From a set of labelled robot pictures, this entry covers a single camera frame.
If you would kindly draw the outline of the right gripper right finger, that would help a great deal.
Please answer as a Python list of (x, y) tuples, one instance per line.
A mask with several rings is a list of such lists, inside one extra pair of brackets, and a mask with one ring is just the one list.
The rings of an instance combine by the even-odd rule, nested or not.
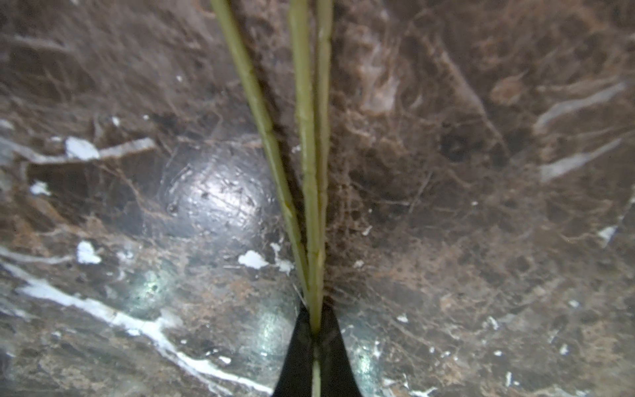
[(322, 308), (319, 333), (320, 395), (326, 397), (362, 397), (357, 385), (342, 331), (332, 306)]

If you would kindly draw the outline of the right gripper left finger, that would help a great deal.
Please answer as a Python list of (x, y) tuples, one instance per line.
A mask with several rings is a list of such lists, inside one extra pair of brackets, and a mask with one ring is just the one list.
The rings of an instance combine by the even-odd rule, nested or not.
[(309, 311), (300, 307), (279, 380), (272, 397), (311, 397), (314, 341)]

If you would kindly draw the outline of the peach rose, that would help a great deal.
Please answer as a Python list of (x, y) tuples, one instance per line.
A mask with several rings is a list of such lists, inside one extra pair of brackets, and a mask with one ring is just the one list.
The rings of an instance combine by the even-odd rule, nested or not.
[(327, 222), (327, 186), (328, 155), (330, 151), (330, 74), (332, 59), (332, 25), (334, 1), (320, 0), (316, 2), (317, 37), (315, 49), (315, 81), (314, 91), (316, 136), (317, 136), (317, 191), (319, 199), (320, 221), (320, 253), (326, 257), (326, 222)]

